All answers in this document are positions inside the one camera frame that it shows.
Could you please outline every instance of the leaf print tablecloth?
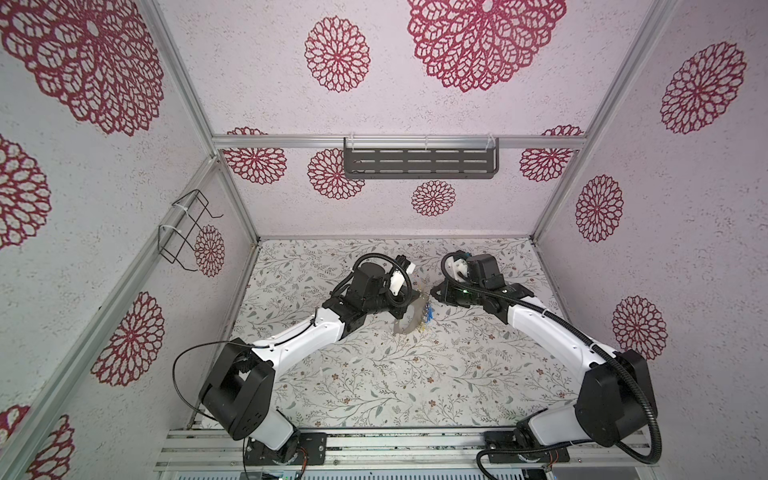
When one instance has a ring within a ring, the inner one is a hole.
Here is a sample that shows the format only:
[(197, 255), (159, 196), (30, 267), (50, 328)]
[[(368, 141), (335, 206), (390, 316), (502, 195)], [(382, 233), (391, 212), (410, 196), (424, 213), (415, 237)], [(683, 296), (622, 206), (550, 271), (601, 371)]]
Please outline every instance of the leaf print tablecloth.
[[(557, 301), (526, 239), (268, 240), (262, 243), (232, 337), (254, 341), (311, 316), (364, 253), (416, 263), (414, 287), (442, 280), (448, 252), (494, 255), (508, 283)], [(571, 375), (533, 339), (480, 307), (432, 301), (435, 318), (407, 336), (388, 313), (275, 381), (272, 402), (298, 427), (511, 425), (578, 396)], [(220, 429), (198, 416), (198, 428)]]

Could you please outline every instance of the red floral doily pattern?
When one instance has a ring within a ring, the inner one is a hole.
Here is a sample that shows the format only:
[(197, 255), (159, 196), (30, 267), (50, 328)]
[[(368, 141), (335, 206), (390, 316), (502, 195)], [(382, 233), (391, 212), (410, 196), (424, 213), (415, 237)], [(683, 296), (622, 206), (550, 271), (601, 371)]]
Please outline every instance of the red floral doily pattern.
[(528, 67), (565, 0), (408, 0), (414, 54), (445, 87), (488, 90)]
[(371, 58), (366, 38), (344, 18), (326, 17), (304, 42), (306, 66), (330, 91), (349, 91), (365, 79)]
[(69, 461), (74, 453), (74, 429), (69, 415), (62, 415), (58, 427), (45, 440), (45, 447), (35, 456), (27, 469), (28, 480), (44, 478), (61, 480), (69, 472)]
[(344, 156), (338, 148), (317, 152), (306, 174), (315, 190), (337, 200), (354, 197), (366, 184), (365, 180), (350, 180), (344, 175)]
[(667, 323), (646, 298), (628, 296), (622, 300), (616, 305), (612, 323), (622, 349), (633, 349), (652, 360), (667, 346)]
[[(256, 128), (238, 127), (230, 135), (266, 135)], [(236, 148), (223, 151), (227, 165), (235, 174), (255, 184), (277, 182), (286, 172), (286, 156), (282, 148)]]
[(213, 225), (200, 229), (194, 242), (194, 259), (205, 276), (216, 276), (224, 265), (224, 239)]
[[(582, 135), (584, 132), (573, 125), (558, 125), (546, 130), (543, 135)], [(520, 171), (523, 176), (545, 182), (560, 177), (574, 151), (569, 148), (528, 148), (520, 157)]]
[(16, 426), (27, 415), (29, 406), (14, 405), (0, 413), (0, 449), (11, 438)]
[(430, 180), (419, 185), (411, 195), (411, 205), (421, 215), (437, 217), (448, 211), (456, 200), (456, 192), (450, 184)]
[(50, 197), (38, 162), (0, 135), (0, 250), (37, 234), (51, 211)]
[(163, 69), (131, 0), (1, 0), (0, 34), (77, 120), (133, 135), (160, 114)]
[(148, 292), (141, 292), (101, 351), (91, 373), (99, 383), (127, 386), (149, 370), (163, 346), (163, 310)]
[(591, 242), (605, 240), (619, 226), (624, 200), (619, 183), (608, 175), (588, 181), (576, 202), (576, 226)]
[(722, 115), (744, 82), (744, 52), (722, 41), (688, 58), (661, 99), (661, 121), (676, 134), (700, 130)]

